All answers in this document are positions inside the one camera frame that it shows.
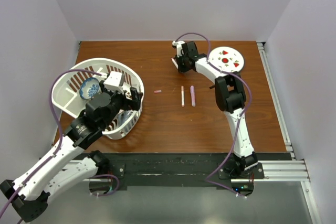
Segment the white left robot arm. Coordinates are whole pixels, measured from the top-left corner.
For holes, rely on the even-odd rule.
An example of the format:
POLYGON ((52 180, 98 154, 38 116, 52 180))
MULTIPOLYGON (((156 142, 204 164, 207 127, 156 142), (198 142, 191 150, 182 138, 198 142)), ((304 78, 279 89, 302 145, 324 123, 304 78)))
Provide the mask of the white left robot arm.
POLYGON ((131 97, 124 92, 104 90, 86 103, 68 126, 56 145, 31 169, 16 178, 1 182, 1 192, 8 199, 21 220, 31 222, 48 207, 52 198, 75 185, 78 181, 108 174, 108 161, 99 151, 84 158, 75 171, 62 169, 76 156, 83 153, 103 135, 121 110, 140 111, 143 93, 131 87, 131 97))

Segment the pink highlighter pen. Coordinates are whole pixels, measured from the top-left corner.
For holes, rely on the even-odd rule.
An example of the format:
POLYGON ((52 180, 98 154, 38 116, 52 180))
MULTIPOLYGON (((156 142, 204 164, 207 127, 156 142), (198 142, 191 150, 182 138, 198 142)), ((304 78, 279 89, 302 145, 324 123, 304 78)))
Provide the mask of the pink highlighter pen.
POLYGON ((190 94, 191 94, 192 107, 195 107, 196 106, 196 99, 195 99, 195 87, 194 86, 190 86, 190 94))

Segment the white marker with black end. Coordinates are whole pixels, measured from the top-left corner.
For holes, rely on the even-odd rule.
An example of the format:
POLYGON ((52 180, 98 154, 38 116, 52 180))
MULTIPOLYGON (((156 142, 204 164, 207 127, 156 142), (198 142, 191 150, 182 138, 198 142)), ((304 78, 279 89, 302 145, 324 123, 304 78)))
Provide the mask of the white marker with black end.
POLYGON ((178 64, 177 64, 176 60, 175 60, 174 58, 172 58, 171 60, 172 60, 173 64, 175 65, 175 67, 178 69, 178 68, 179 68, 179 66, 178 66, 178 64))

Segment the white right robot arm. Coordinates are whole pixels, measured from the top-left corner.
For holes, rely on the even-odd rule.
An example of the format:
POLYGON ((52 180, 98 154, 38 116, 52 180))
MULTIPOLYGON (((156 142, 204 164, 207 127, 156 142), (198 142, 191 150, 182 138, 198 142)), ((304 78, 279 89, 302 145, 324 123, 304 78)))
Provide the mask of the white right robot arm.
POLYGON ((194 70, 213 83, 217 107, 225 114, 233 137, 233 171, 237 177, 246 178, 258 159, 245 119, 245 111, 250 106, 245 104, 245 91, 250 92, 250 88, 240 76, 245 64, 243 55, 227 46, 217 47, 208 55, 201 54, 193 41, 173 41, 172 47, 176 49, 172 61, 180 73, 194 70))

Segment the white thin pen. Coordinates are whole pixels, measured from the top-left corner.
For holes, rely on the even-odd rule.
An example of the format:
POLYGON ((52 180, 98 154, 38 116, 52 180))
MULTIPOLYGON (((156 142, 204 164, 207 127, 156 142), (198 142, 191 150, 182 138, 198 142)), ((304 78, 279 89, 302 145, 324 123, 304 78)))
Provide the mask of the white thin pen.
POLYGON ((185 106, 185 98, 184 98, 184 91, 181 91, 181 106, 185 106))

